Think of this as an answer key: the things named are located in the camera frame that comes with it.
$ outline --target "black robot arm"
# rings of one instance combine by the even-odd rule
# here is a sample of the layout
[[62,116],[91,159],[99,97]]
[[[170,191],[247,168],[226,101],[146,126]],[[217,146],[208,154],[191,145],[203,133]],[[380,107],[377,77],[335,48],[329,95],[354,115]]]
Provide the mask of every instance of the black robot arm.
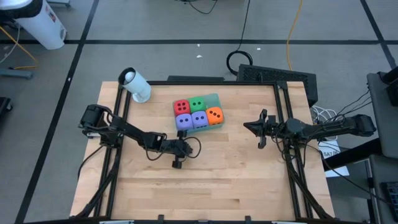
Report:
[[184,141],[186,132],[179,131],[178,139],[167,140],[164,133],[145,132],[129,124],[121,117],[101,105],[89,105],[80,120],[79,128],[82,133],[90,136],[98,133],[101,136],[100,144],[106,147],[119,147],[120,135],[125,135],[137,141],[138,145],[147,151],[175,155],[172,167],[181,169],[183,159],[192,153],[190,145]]
[[285,123],[277,123],[275,116],[268,116],[267,121],[266,118],[267,110],[262,110],[257,121],[243,124],[253,134],[260,137],[259,149],[266,145],[266,136],[289,139],[294,144],[306,144],[311,139],[322,139],[340,134],[368,137],[376,131],[372,119],[363,114],[318,125],[305,124],[295,118],[289,118]]

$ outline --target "wooden tabletop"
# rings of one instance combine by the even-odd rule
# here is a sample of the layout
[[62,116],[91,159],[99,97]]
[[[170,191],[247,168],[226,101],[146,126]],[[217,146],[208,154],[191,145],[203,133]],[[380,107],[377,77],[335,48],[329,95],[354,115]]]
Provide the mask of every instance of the wooden tabletop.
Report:
[[[294,117],[310,123],[303,84],[288,86]],[[117,87],[117,82],[104,82],[98,104],[113,108]],[[258,149],[259,138],[243,126],[257,120],[263,108],[268,115],[277,115],[272,86],[152,85],[147,103],[131,100],[127,121],[143,131],[176,138],[172,102],[210,93],[219,95],[226,123],[222,128],[192,134],[200,139],[202,151],[196,159],[187,159],[182,169],[172,168],[173,155],[149,161],[137,142],[124,138],[112,219],[155,220],[160,214],[166,220],[243,220],[245,215],[252,220],[295,219],[286,164],[275,143],[269,139],[264,149]],[[286,118],[284,103],[282,106]],[[88,140],[85,156],[97,149],[98,143],[98,138]],[[196,143],[189,143],[196,154]],[[315,141],[310,145],[317,147]],[[71,215],[80,212],[98,188],[104,152],[83,167]],[[320,155],[310,147],[305,173],[311,193],[334,215]],[[297,192],[305,217],[302,194],[299,189]]]

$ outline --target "green die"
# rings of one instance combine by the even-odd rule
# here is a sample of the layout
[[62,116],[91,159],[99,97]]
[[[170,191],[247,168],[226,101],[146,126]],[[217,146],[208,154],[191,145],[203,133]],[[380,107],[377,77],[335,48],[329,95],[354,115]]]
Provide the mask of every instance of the green die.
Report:
[[206,110],[206,105],[205,105],[205,99],[201,96],[189,98],[189,107],[191,109],[191,113],[194,113],[196,111],[205,111]]

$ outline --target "floor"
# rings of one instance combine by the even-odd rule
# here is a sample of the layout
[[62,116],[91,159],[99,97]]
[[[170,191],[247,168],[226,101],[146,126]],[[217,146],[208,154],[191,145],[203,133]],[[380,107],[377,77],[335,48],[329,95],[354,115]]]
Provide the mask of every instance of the floor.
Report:
[[[68,30],[61,49],[45,50],[22,31],[21,43],[39,62],[31,80],[0,77],[0,96],[14,103],[0,126],[2,222],[15,222],[21,204],[22,211],[27,209],[25,222],[68,217],[87,142],[77,124],[85,107],[98,99],[101,82],[115,81],[126,67],[148,80],[169,75],[234,80],[225,58],[236,50],[247,2],[220,0],[211,14],[203,15],[174,0],[71,0],[71,9],[53,6]],[[255,65],[288,69],[285,40],[299,2],[251,0],[244,34],[248,44],[241,49],[252,55]],[[193,4],[205,11],[213,1]],[[304,0],[290,60],[294,70],[317,74],[318,106],[341,109],[366,92],[366,74],[395,66],[397,10],[395,0]],[[16,37],[14,30],[9,32]],[[10,47],[0,34],[0,54]],[[236,56],[231,63],[237,70],[247,62]],[[1,66],[32,64],[16,48]],[[367,106],[358,113],[373,116],[373,109]],[[354,147],[368,140],[342,136],[338,142]],[[36,188],[28,188],[39,154],[47,152]],[[354,180],[364,179],[363,163],[349,170]],[[328,183],[337,217],[368,218],[361,198],[366,195],[339,178]],[[29,207],[29,201],[22,203],[27,189],[33,192]]]

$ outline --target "red die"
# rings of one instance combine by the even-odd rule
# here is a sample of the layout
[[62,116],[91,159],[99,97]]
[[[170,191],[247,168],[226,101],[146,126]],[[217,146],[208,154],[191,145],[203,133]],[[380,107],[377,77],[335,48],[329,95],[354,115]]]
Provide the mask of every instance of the red die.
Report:
[[174,102],[174,115],[178,116],[183,113],[191,113],[188,100],[178,100]]

